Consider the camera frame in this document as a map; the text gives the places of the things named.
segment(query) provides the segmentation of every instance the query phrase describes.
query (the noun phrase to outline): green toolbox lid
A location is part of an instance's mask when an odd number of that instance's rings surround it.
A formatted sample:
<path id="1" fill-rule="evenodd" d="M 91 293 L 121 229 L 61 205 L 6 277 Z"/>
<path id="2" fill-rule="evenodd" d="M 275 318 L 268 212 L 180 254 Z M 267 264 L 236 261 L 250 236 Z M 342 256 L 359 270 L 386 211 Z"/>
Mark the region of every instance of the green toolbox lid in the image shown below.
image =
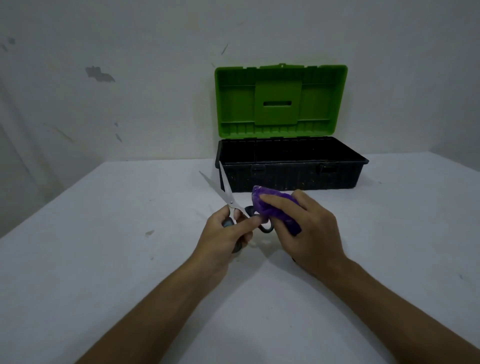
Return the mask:
<path id="1" fill-rule="evenodd" d="M 324 136 L 335 131 L 344 65 L 219 67 L 216 113 L 221 138 Z"/>

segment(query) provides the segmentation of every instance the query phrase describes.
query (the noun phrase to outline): hand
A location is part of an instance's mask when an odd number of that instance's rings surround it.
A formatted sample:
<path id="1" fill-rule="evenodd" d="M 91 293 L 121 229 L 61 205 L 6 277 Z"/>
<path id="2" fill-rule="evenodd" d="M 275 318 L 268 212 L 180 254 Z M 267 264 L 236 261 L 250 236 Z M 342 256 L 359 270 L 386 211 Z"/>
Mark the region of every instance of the hand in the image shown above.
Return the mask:
<path id="1" fill-rule="evenodd" d="M 253 236 L 252 231 L 262 223 L 260 216 L 246 218 L 239 210 L 233 217 L 237 223 L 224 228 L 222 222 L 229 217 L 230 208 L 225 205 L 209 217 L 202 235 L 189 261 L 193 262 L 207 279 L 207 292 L 215 288 L 227 274 L 232 250 L 239 238 L 245 246 Z"/>
<path id="2" fill-rule="evenodd" d="M 281 220 L 271 218 L 283 249 L 306 271 L 322 280 L 331 268 L 348 260 L 343 252 L 336 218 L 305 192 L 296 190 L 292 196 L 300 206 L 271 194 L 262 194 L 260 198 L 300 225 L 301 233 L 292 236 Z"/>

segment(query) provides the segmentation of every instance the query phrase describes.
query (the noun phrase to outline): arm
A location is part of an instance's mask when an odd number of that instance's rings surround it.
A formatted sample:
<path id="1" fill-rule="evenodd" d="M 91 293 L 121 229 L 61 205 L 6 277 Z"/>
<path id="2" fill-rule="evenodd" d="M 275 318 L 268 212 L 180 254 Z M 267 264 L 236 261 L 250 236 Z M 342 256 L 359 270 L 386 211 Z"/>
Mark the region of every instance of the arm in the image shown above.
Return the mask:
<path id="1" fill-rule="evenodd" d="M 300 206 L 278 196 L 260 198 L 294 218 L 293 237 L 272 219 L 285 251 L 355 312 L 403 363 L 480 363 L 480 350 L 376 281 L 343 251 L 335 216 L 302 191 Z"/>
<path id="2" fill-rule="evenodd" d="M 246 219 L 235 210 L 238 224 L 222 227 L 228 206 L 207 221 L 191 257 L 156 286 L 77 362 L 158 363 L 198 303 L 227 273 L 238 238 L 246 243 L 260 217 Z"/>

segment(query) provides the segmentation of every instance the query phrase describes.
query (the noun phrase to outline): left hand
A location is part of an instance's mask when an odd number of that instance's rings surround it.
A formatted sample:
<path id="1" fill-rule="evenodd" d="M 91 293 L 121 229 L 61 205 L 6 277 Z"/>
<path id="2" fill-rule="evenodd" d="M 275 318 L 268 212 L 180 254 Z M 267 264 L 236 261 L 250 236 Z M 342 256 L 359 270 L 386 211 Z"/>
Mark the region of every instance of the left hand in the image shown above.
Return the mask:
<path id="1" fill-rule="evenodd" d="M 227 274 L 228 263 L 237 240 L 241 237 L 245 246 L 252 239 L 252 231 L 262 223 L 260 216 L 246 218 L 235 209 L 233 217 L 237 223 L 224 228 L 222 222 L 229 215 L 230 208 L 225 205 L 209 217 L 189 259 L 205 274 L 208 292 L 215 288 Z"/>

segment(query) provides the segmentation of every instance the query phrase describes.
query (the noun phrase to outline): forearm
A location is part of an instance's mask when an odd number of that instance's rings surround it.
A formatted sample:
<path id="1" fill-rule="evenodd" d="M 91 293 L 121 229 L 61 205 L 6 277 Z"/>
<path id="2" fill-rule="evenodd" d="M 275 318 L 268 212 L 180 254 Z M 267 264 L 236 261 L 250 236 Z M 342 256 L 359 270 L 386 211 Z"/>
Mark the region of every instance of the forearm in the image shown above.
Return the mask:
<path id="1" fill-rule="evenodd" d="M 319 277 L 401 362 L 478 363 L 480 351 L 347 261 Z"/>
<path id="2" fill-rule="evenodd" d="M 77 363 L 158 363 L 206 293 L 201 271 L 187 261 Z"/>

